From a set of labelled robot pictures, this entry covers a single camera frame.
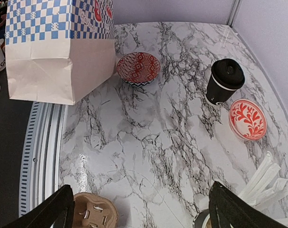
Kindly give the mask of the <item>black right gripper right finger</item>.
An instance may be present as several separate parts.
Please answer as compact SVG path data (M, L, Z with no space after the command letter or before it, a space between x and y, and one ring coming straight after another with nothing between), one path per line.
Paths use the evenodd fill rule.
M257 211L216 181L209 192L209 214L213 228L284 228Z

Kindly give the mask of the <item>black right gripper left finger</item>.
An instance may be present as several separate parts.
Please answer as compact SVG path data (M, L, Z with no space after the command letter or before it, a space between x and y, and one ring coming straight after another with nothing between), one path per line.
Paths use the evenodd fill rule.
M7 224L6 228L71 228L74 218L74 195L64 185L29 213Z

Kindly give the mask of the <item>brown cardboard cup carrier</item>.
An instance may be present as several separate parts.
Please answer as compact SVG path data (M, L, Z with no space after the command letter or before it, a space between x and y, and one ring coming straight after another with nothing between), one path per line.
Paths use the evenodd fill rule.
M74 195L74 228L116 228L118 211L108 199L93 193Z

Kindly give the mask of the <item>black paper coffee cup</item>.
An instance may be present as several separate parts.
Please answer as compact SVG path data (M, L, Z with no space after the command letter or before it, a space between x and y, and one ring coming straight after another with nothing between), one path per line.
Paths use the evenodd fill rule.
M221 85L213 75L210 76L206 89L206 99L213 105L220 106L225 103L237 90Z

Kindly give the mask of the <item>black plastic cup lid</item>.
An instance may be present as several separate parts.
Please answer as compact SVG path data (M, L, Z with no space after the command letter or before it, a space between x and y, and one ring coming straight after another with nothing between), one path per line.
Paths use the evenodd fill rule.
M245 83L245 75L241 66L230 58L214 62L211 75L216 83L230 90L238 90Z

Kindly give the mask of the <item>blue checkered paper bag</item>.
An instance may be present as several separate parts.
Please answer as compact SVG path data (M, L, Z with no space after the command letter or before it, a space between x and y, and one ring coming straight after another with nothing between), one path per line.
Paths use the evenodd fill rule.
M10 0L5 55L11 99L74 105L114 72L110 0Z

